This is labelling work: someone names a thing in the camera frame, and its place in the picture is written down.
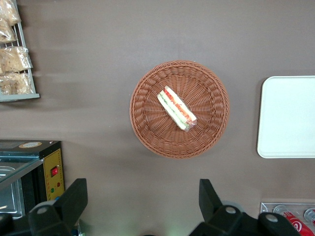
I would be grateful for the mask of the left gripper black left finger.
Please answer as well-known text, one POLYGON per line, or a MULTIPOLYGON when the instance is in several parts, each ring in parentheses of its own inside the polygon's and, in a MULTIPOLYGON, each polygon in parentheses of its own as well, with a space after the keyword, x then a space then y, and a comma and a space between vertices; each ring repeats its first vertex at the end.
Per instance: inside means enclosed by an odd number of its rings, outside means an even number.
POLYGON ((28 215, 33 236, 70 236, 88 204, 87 180, 76 179, 55 201, 38 204, 28 215))

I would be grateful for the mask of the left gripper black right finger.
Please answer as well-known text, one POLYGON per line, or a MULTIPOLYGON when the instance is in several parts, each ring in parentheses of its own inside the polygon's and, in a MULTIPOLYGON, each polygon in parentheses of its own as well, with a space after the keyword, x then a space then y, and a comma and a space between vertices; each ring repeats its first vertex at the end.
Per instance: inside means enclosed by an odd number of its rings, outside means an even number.
POLYGON ((235 206, 223 205, 208 179, 199 181, 199 208, 204 221, 191 236, 248 236, 243 229, 243 213, 235 206))

